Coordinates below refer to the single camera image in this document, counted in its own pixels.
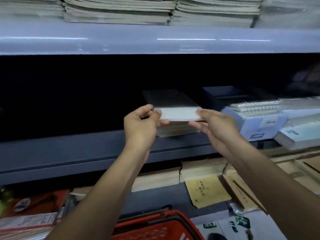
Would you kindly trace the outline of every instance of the person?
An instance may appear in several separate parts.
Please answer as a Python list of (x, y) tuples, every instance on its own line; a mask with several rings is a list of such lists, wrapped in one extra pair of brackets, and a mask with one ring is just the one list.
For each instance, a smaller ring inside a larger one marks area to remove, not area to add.
[[(125, 198), (146, 162), (161, 111), (147, 104), (124, 118), (125, 146), (90, 193), (46, 240), (106, 240), (118, 221)], [(198, 109), (206, 122), (189, 125), (205, 133), (212, 146), (237, 170), (288, 240), (320, 238), (320, 198), (292, 179), (239, 133), (231, 116)]]

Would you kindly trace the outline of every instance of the shopping basket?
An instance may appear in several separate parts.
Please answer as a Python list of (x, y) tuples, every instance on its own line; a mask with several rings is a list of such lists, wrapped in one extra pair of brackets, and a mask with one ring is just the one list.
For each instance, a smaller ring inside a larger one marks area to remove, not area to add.
[(204, 240), (195, 225), (178, 210), (159, 210), (122, 219), (111, 240)]

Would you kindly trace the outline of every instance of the yellow paper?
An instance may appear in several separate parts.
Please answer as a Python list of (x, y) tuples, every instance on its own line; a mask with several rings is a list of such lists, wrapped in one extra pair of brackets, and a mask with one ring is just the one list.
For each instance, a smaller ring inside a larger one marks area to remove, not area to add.
[(201, 179), (187, 180), (186, 187), (193, 205), (198, 209), (231, 200), (230, 195), (222, 186), (216, 175)]

